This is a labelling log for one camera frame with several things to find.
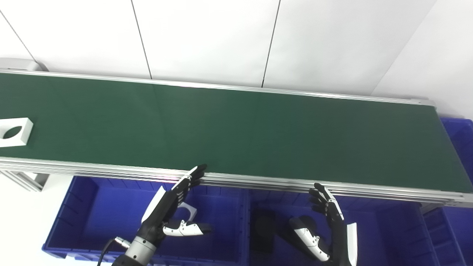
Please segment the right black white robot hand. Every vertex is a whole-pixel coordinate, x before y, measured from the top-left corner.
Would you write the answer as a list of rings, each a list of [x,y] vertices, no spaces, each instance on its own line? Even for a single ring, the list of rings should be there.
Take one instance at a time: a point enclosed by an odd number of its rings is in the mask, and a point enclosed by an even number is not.
[[[347,223],[337,199],[324,185],[314,183],[309,189],[312,210],[323,215],[330,230],[327,243],[318,230],[316,219],[309,215],[289,218],[285,240],[324,266],[356,266],[358,262],[357,223]]]

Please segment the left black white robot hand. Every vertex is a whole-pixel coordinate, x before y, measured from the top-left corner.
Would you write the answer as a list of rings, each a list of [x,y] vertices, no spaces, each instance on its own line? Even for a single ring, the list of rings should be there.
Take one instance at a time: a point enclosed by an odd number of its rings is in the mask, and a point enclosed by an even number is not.
[[[166,236],[187,237],[210,233],[212,227],[209,224],[171,221],[190,189],[200,184],[200,179],[204,176],[206,168],[206,164],[195,166],[183,175],[170,190],[157,193],[161,197],[147,219],[142,222],[137,236],[158,246]]]

